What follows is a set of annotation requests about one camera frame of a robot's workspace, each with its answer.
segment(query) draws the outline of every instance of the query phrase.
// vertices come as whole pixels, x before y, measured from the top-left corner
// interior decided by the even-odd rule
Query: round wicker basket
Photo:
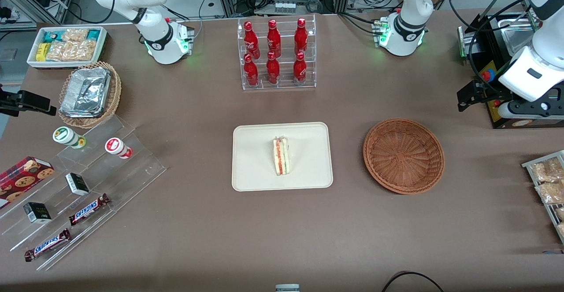
[[[70,118],[65,117],[64,115],[59,113],[59,116],[67,125],[90,129],[103,122],[105,119],[111,117],[111,115],[115,113],[115,110],[117,110],[117,105],[119,105],[119,95],[121,95],[121,80],[119,79],[119,75],[117,75],[115,69],[111,65],[104,62],[96,62],[84,65],[83,67],[79,67],[78,69],[93,69],[95,67],[104,67],[105,69],[111,71],[110,87],[108,89],[108,97],[106,98],[105,112],[101,117],[98,118]],[[63,98],[65,97],[65,93],[67,93],[67,87],[69,85],[71,75],[72,73],[67,77],[65,85],[63,85],[63,90],[59,95],[59,105],[63,103]]]
[[[445,169],[445,154],[435,135],[409,119],[375,125],[364,139],[363,155],[372,177],[399,194],[428,191]]]

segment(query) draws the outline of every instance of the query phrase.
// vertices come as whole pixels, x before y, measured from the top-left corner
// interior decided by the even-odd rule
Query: brown tabletop
[[[456,92],[472,72],[449,11],[433,14],[409,57],[376,49],[336,15],[317,20],[318,87],[274,93],[242,91],[236,20],[206,22],[194,54],[170,66],[147,55],[133,25],[107,26],[104,60],[123,83],[117,113],[170,169],[47,272],[0,237],[2,291],[264,292],[280,283],[379,291],[401,270],[423,272],[446,291],[562,287],[564,255],[540,254],[560,248],[558,236],[520,167],[563,149],[562,130],[493,130],[483,106],[458,112]],[[30,68],[23,89],[56,102],[68,73]],[[422,123],[443,146],[445,175],[427,193],[391,193],[364,167],[364,136],[392,117]],[[333,185],[233,190],[235,127],[293,122],[329,127]],[[11,118],[0,168],[54,157],[59,125],[39,113]],[[389,291],[407,290],[398,286],[433,291],[417,278]]]

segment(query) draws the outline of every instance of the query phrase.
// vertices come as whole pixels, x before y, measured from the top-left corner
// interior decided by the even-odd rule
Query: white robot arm
[[[393,55],[410,55],[421,44],[423,29],[432,13],[431,0],[403,0],[401,13],[382,17],[379,46]]]
[[[532,41],[517,52],[499,82],[533,102],[564,81],[564,0],[529,0],[542,20]],[[506,104],[500,110],[507,109]]]
[[[157,6],[167,0],[96,0],[101,6],[112,8],[131,21],[149,49],[149,54],[161,64],[177,62],[191,51],[187,27],[167,22]]]

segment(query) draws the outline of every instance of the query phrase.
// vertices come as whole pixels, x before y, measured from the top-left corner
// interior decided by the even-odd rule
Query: sandwich slice
[[[290,157],[288,156],[288,139],[286,137],[276,137],[274,143],[274,166],[276,175],[286,175],[290,173]]]

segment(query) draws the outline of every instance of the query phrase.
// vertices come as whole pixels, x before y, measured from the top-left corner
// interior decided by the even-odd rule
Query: coca-cola bottle
[[[258,59],[260,57],[260,50],[258,49],[258,38],[252,30],[252,23],[246,21],[243,26],[245,27],[245,47],[247,52],[252,55],[253,59]]]
[[[276,57],[282,55],[282,42],[280,41],[280,32],[276,28],[276,20],[268,20],[268,35],[266,36],[268,41],[268,50],[273,51]]]
[[[306,31],[306,20],[304,18],[298,19],[298,29],[294,35],[294,52],[296,55],[302,51],[306,52],[308,49],[308,32]]]
[[[245,77],[247,79],[247,82],[249,83],[250,87],[257,87],[258,69],[256,69],[256,65],[252,61],[252,57],[250,56],[250,54],[245,53],[243,59],[245,59],[245,65],[243,66],[243,69],[245,70]]]
[[[304,53],[298,52],[294,62],[294,84],[297,86],[302,86],[306,83],[306,67],[308,65],[304,62]]]
[[[276,54],[273,51],[268,53],[268,62],[266,62],[266,71],[268,71],[268,81],[272,85],[278,84],[280,78],[280,64],[276,60]]]

